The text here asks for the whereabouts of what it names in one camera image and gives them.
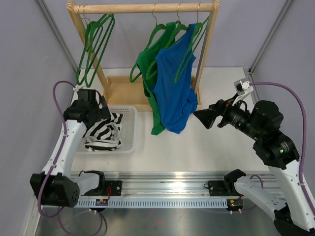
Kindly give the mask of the black white striped tank top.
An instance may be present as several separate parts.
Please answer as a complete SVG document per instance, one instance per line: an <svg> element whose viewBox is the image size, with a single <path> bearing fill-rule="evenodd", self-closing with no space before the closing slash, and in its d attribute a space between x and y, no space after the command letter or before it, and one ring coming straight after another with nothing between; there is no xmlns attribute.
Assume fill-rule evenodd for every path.
<svg viewBox="0 0 315 236"><path fill-rule="evenodd" d="M115 151L122 143L123 114L110 113L111 117L96 122L84 135L84 147L88 151Z"/></svg>

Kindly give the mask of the blue tank top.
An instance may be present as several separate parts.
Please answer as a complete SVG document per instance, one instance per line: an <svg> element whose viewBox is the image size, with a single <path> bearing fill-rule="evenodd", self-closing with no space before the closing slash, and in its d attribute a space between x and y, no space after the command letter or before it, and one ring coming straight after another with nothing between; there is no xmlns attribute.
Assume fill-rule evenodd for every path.
<svg viewBox="0 0 315 236"><path fill-rule="evenodd" d="M156 99L161 123L170 132L181 133L197 108L197 96L191 88L192 66L196 59L189 49L196 24L167 49L156 56L157 82L151 88Z"/></svg>

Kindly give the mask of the green tank top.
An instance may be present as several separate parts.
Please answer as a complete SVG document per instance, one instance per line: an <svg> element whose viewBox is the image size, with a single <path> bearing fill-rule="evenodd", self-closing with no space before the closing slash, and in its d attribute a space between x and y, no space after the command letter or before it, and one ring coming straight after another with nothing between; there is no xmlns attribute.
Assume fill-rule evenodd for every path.
<svg viewBox="0 0 315 236"><path fill-rule="evenodd" d="M151 79L146 79L146 73L150 64L155 60L155 57L158 55L159 51L163 49L165 44L168 42L170 35L173 30L176 28L176 22L170 22L165 25L158 24L153 29L147 46L144 51L140 52L138 58L136 59L136 65L139 68L143 80L144 94L148 99L149 105L152 108L153 113L153 127L151 130L152 135L158 135L165 130L164 125L161 123L161 117L158 109L158 104L154 97L154 94L151 91L151 88L157 82L157 75L155 74ZM157 64L154 64L151 69L152 72L157 70Z"/></svg>

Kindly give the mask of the green hanger of striped top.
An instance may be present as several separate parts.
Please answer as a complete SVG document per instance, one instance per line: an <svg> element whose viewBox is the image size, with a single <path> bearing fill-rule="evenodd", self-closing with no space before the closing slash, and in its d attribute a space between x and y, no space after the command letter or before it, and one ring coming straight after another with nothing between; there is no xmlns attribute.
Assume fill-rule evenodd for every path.
<svg viewBox="0 0 315 236"><path fill-rule="evenodd" d="M181 64L178 67L178 70L174 79L174 83L178 82L184 69L187 67L191 57L193 56L194 51L196 50L198 44L200 43L202 36L204 35L206 31L205 27L207 26L209 22L209 16L203 22L199 22L198 14L199 14L199 9L197 10L197 23L195 24L195 28L192 33L190 43L187 47L187 51L182 59Z"/></svg>

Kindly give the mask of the green hanger of blue top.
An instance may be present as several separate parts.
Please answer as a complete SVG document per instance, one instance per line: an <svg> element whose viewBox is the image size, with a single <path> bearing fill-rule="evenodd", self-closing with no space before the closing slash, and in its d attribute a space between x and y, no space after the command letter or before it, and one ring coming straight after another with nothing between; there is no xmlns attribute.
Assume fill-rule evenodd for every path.
<svg viewBox="0 0 315 236"><path fill-rule="evenodd" d="M181 4L182 4L182 3L180 3L180 4L178 5L177 11L176 11L176 14L177 14L177 17L178 17L178 21L177 21L178 25L177 25L177 27L173 30L172 34L171 34L170 37L169 37L168 42L165 44L165 46L163 47L163 49L167 49L167 48L169 48L170 46L172 46L172 45L175 43L175 41L176 41L175 38L176 38L177 34L178 34L181 30L186 30L186 31L187 31L187 30L189 29L189 27L183 25L183 24L180 22L180 17L179 17L179 15L178 15L178 12L179 12L180 5L181 5ZM149 68L148 68L148 71L147 71L147 73L146 73L146 79L147 79L147 80L151 79L151 78L154 76L154 72L151 72L151 69L153 68L154 64L156 64L156 63L157 63L157 60L155 59L155 60L150 64L150 66L149 66Z"/></svg>

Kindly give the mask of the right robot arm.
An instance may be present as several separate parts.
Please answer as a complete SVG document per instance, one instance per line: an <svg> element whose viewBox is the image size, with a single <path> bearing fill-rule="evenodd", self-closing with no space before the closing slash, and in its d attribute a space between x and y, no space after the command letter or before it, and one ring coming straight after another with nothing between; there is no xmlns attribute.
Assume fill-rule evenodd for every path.
<svg viewBox="0 0 315 236"><path fill-rule="evenodd" d="M230 124L253 139L255 154L277 180L284 200L256 185L239 169L224 176L224 191L229 195L238 193L249 198L270 216L281 235L313 236L315 215L303 193L302 185L298 182L301 159L292 139L280 131L283 114L272 101L258 101L252 111L241 109L243 101L236 104L233 101L219 100L209 108L193 114L207 129L221 116L217 125L219 128Z"/></svg>

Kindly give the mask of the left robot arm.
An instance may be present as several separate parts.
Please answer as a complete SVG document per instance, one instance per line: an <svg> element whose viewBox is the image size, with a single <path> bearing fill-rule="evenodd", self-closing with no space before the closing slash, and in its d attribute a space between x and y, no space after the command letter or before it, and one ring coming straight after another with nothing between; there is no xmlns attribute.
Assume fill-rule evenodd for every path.
<svg viewBox="0 0 315 236"><path fill-rule="evenodd" d="M71 180L71 168L77 149L89 128L110 113L105 98L96 90L78 90L78 97L62 112L62 129L54 151L39 174L32 174L30 184L39 206L74 207L88 192L96 196L106 191L101 171L85 171Z"/></svg>

